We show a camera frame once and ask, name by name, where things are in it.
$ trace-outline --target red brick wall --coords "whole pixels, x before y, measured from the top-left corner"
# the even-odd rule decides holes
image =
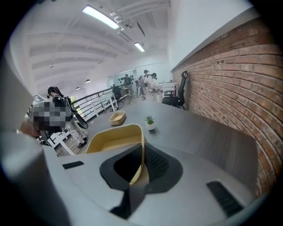
[[[256,194],[266,193],[283,159],[283,59],[269,30],[261,19],[247,22],[178,66],[174,82],[184,70],[187,110],[256,139]]]

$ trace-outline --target fluorescent light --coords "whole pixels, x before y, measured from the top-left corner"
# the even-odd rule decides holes
[[[142,48],[142,46],[137,42],[134,44],[141,52],[144,52],[145,50]]]
[[[112,27],[113,29],[119,28],[119,25],[116,24],[113,20],[111,20],[107,16],[103,15],[101,12],[98,12],[96,9],[91,8],[90,6],[86,6],[83,9],[83,13],[100,20],[101,22],[107,24],[108,26]]]

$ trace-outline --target white ceiling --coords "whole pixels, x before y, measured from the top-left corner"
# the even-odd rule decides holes
[[[127,42],[116,30],[82,12],[86,5],[105,15],[117,11],[122,18],[132,13],[136,3],[143,3],[126,22]],[[46,0],[30,11],[28,23],[29,63],[38,92],[46,92],[48,85],[60,89],[83,86],[84,81],[101,65],[129,54],[142,54],[134,46],[139,42],[145,51],[166,48],[167,7],[169,0]],[[145,36],[137,26],[137,21]]]

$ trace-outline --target wooden tray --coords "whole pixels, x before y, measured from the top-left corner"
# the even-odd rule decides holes
[[[124,122],[126,118],[125,111],[116,111],[109,119],[111,125],[120,125]]]
[[[110,128],[97,133],[89,143],[86,154],[99,151],[108,151],[113,148],[137,143],[141,143],[142,145],[142,157],[141,165],[130,182],[130,185],[133,185],[142,175],[145,161],[145,138],[140,125],[129,124]]]

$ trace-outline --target succulent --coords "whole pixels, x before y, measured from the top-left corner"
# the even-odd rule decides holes
[[[154,123],[153,116],[148,115],[147,117],[145,117],[145,122],[147,123],[147,125],[153,124]]]

